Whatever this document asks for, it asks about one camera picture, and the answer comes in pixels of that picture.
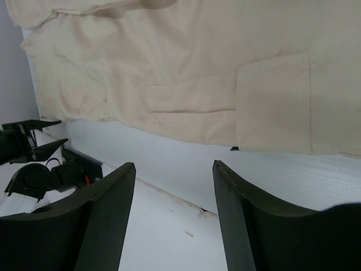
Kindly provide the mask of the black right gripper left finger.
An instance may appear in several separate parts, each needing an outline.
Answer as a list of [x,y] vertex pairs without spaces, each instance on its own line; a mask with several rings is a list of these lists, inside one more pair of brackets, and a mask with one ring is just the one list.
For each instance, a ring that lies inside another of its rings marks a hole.
[[1,270],[118,270],[134,163],[32,213],[1,217]]

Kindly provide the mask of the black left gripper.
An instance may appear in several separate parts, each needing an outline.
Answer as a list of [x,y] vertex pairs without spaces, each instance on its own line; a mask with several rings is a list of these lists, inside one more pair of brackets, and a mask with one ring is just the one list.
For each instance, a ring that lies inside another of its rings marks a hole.
[[1,165],[48,160],[58,148],[68,141],[68,138],[37,146],[31,131],[42,131],[43,128],[61,123],[62,121],[27,120],[20,124],[3,124],[1,129]]

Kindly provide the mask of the beige cargo trousers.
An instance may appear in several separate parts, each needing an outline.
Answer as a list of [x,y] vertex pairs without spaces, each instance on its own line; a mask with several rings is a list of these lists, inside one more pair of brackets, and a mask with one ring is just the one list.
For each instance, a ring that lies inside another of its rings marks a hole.
[[359,1],[7,1],[44,117],[360,155]]

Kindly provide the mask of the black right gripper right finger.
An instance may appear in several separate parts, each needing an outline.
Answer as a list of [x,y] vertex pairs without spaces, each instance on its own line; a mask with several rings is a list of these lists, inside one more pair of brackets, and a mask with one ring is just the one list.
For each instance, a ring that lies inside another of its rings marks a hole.
[[213,180],[228,270],[360,269],[360,204],[300,207],[220,160]]

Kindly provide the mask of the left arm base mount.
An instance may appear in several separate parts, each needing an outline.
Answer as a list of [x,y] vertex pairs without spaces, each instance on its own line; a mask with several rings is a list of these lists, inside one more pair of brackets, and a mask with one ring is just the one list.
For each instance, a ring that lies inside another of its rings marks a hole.
[[71,147],[61,150],[63,163],[50,169],[45,188],[65,191],[71,187],[82,189],[103,178],[103,163]]

